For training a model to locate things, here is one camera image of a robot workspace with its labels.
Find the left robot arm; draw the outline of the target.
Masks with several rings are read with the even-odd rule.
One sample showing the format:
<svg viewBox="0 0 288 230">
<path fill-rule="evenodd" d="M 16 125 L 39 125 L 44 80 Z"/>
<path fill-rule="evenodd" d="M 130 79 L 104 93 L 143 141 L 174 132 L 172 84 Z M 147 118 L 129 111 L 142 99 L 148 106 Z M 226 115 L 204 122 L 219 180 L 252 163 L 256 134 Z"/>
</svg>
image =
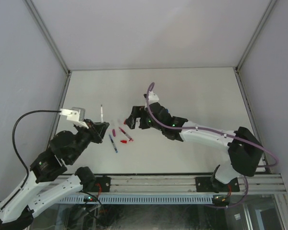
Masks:
<svg viewBox="0 0 288 230">
<path fill-rule="evenodd" d="M 23 230 L 34 218 L 69 195 L 91 191 L 96 177 L 88 166 L 80 167 L 62 183 L 44 190 L 73 165 L 90 143 L 103 141 L 108 122 L 84 121 L 87 127 L 77 127 L 77 133 L 61 131 L 49 147 L 30 165 L 28 175 L 4 200 L 0 201 L 0 230 Z"/>
</svg>

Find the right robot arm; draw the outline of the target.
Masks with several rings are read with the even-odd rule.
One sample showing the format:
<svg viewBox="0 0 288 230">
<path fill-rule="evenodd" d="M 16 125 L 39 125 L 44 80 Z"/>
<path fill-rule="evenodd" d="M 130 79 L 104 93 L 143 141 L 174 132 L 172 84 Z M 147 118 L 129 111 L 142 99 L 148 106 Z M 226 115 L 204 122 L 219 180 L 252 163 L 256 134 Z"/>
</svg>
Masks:
<svg viewBox="0 0 288 230">
<path fill-rule="evenodd" d="M 130 129 L 154 128 L 170 140 L 204 144 L 227 153 L 229 160 L 217 165 L 210 178 L 217 193 L 240 175 L 253 177 L 263 154 L 261 143 L 245 127 L 240 126 L 235 131 L 213 130 L 186 118 L 172 116 L 159 103 L 149 107 L 133 106 L 124 123 Z"/>
</svg>

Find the pink white pen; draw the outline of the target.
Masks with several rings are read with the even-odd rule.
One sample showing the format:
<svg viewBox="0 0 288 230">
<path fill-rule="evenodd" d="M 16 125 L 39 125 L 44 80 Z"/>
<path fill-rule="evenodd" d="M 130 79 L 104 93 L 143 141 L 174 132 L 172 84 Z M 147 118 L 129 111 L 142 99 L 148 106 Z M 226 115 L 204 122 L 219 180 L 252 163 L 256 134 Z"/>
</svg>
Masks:
<svg viewBox="0 0 288 230">
<path fill-rule="evenodd" d="M 100 106 L 100 120 L 101 120 L 101 123 L 104 122 L 104 116 L 103 116 L 103 105 L 101 104 Z"/>
</svg>

